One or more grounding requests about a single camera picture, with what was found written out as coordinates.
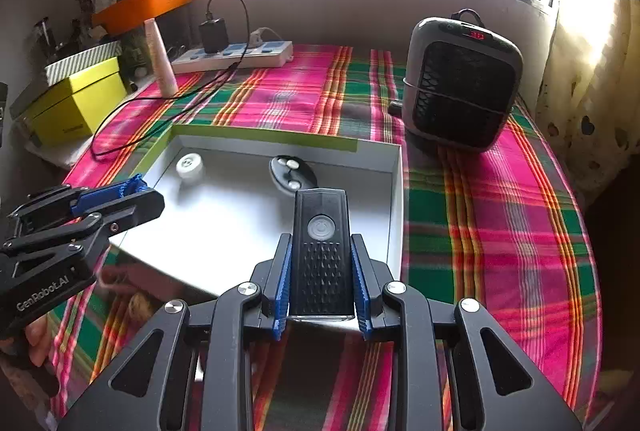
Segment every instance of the portable heater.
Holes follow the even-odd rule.
[[[480,26],[460,21],[465,12]],[[401,116],[415,135],[485,151],[511,111],[522,54],[511,41],[485,29],[474,11],[461,10],[452,18],[427,18],[415,26]]]

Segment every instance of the human hand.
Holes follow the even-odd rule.
[[[51,346],[52,335],[49,332],[47,316],[41,316],[24,329],[24,335],[29,344],[29,359],[34,366],[40,367],[44,364],[49,348]],[[12,339],[0,341],[0,347],[10,347]]]

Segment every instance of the metal screw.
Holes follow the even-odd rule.
[[[406,285],[402,281],[390,281],[386,284],[386,289],[391,294],[404,294],[406,292]]]
[[[245,283],[241,283],[238,285],[238,292],[243,296],[251,296],[258,291],[258,286],[255,283],[251,283],[251,281],[246,281]]]
[[[169,314],[177,314],[184,308],[184,303],[179,299],[172,299],[164,305],[164,311]]]
[[[480,303],[471,297],[465,297],[460,301],[460,306],[466,312],[478,312],[480,310]]]

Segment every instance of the orange tray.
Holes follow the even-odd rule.
[[[92,15],[94,26],[103,26],[109,34],[117,36],[142,25],[191,0],[120,0]]]

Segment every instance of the white extension socket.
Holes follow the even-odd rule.
[[[245,43],[234,43],[217,54],[207,54],[203,48],[188,50],[171,63],[176,74],[223,70],[240,60]],[[247,49],[240,68],[277,68],[293,59],[293,43],[290,41],[267,41],[255,48]]]

